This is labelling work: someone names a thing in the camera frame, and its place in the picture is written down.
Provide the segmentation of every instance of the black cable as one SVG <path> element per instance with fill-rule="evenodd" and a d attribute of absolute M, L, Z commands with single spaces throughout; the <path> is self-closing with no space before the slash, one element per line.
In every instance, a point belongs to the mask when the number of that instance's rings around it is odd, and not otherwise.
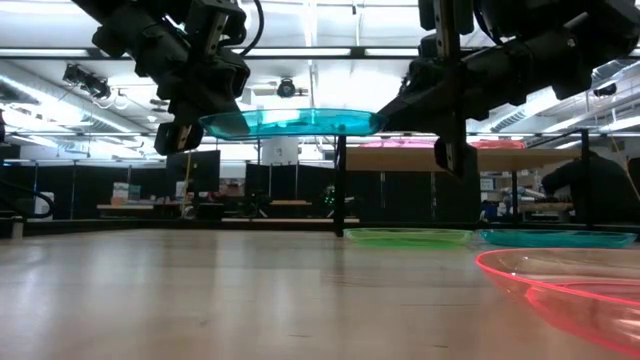
<path fill-rule="evenodd" d="M 45 196 L 43 193 L 28 189 L 22 186 L 18 186 L 10 182 L 6 182 L 4 180 L 0 180 L 0 185 L 13 190 L 13 191 L 9 191 L 9 193 L 15 193 L 16 191 L 27 193 L 32 196 L 41 198 L 47 203 L 47 205 L 49 205 L 49 210 L 44 214 L 30 213 L 23 209 L 20 209 L 11 200 L 5 198 L 0 194 L 0 203 L 5 205 L 9 209 L 15 211 L 18 215 L 22 216 L 24 219 L 46 219 L 53 214 L 53 208 L 55 207 L 55 204 L 53 203 L 53 201 L 51 201 L 51 199 L 49 199 L 49 197 Z"/>
<path fill-rule="evenodd" d="M 256 33 L 256 37 L 253 38 L 253 41 L 240 53 L 240 56 L 245 56 L 249 53 L 249 51 L 253 50 L 260 38 L 262 37 L 262 32 L 264 31 L 264 10 L 262 10 L 262 4 L 260 0 L 253 0 L 256 3 L 256 9 L 258 10 L 258 32 Z"/>
<path fill-rule="evenodd" d="M 502 45 L 503 43 L 502 40 L 500 40 L 500 37 L 494 37 L 487 27 L 487 22 L 484 21 L 482 10 L 480 10 L 481 1 L 482 0 L 475 0 L 473 2 L 473 13 L 476 16 L 476 20 L 478 21 L 478 26 L 480 27 L 480 30 L 482 30 L 482 32 L 485 33 L 489 37 L 489 39 L 491 39 L 496 45 Z"/>

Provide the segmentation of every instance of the security camera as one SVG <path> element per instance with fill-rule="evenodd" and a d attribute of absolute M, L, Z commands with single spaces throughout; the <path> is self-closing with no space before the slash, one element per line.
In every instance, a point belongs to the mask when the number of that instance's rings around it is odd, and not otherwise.
<path fill-rule="evenodd" d="M 293 80 L 285 78 L 280 81 L 277 91 L 278 96 L 281 98 L 292 98 L 296 95 L 296 86 L 293 84 Z"/>

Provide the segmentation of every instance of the green plastic plate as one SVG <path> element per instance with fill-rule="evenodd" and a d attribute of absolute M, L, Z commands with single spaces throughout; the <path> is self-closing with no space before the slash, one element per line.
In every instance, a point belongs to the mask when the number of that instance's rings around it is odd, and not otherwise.
<path fill-rule="evenodd" d="M 363 246 L 450 249 L 466 246 L 472 231 L 448 229 L 348 229 L 347 238 Z"/>

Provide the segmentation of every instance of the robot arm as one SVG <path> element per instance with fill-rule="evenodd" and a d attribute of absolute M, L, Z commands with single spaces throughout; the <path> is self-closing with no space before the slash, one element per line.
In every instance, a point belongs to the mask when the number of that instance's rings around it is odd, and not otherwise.
<path fill-rule="evenodd" d="M 112 57 L 129 53 L 136 73 L 151 77 L 158 97 L 171 100 L 175 121 L 158 129 L 158 153 L 196 148 L 203 136 L 198 119 L 204 115 L 239 113 L 234 99 L 250 71 L 241 54 L 225 48 L 246 37 L 246 15 L 237 5 L 73 1 L 102 24 L 94 44 Z M 256 5 L 263 24 L 259 1 Z M 439 135 L 436 160 L 458 176 L 473 155 L 465 139 L 468 118 L 484 120 L 491 109 L 520 105 L 547 86 L 559 99 L 585 91 L 593 69 L 629 54 L 640 36 L 634 0 L 419 0 L 419 7 L 422 27 L 436 29 L 436 36 L 423 39 L 421 57 L 411 63 L 400 94 L 380 114 L 389 118 L 388 131 Z M 474 16 L 497 45 L 464 56 L 459 34 L 473 30 Z M 184 23 L 185 31 L 170 19 Z M 502 38 L 510 40 L 502 43 Z M 247 130 L 242 116 L 233 123 L 234 132 Z"/>
<path fill-rule="evenodd" d="M 171 100 L 175 120 L 158 129 L 159 154 L 197 148 L 203 136 L 200 117 L 239 113 L 235 99 L 250 70 L 243 54 L 225 48 L 246 38 L 246 15 L 237 5 L 228 0 L 73 1 L 102 25 L 93 43 L 111 57 L 131 55 L 136 74 L 151 77 L 158 97 Z M 172 22 L 184 24 L 184 31 Z M 243 131 L 244 120 L 237 123 Z"/>
<path fill-rule="evenodd" d="M 389 131 L 439 135 L 436 161 L 457 176 L 474 151 L 467 119 L 548 86 L 558 99 L 586 91 L 593 69 L 628 55 L 640 35 L 633 0 L 421 0 L 420 10 L 436 36 L 423 39 L 405 86 L 380 114 Z M 458 35 L 473 29 L 472 13 L 497 45 L 463 57 Z"/>

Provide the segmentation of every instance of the wooden table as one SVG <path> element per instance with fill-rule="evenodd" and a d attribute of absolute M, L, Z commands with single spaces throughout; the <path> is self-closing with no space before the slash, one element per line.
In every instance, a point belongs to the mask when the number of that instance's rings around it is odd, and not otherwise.
<path fill-rule="evenodd" d="M 0 246 L 0 358 L 626 359 L 496 290 L 476 254 L 314 232 L 29 237 Z"/>
<path fill-rule="evenodd" d="M 580 157 L 571 149 L 480 149 L 479 171 L 520 171 Z M 443 171 L 433 149 L 347 148 L 348 171 Z"/>

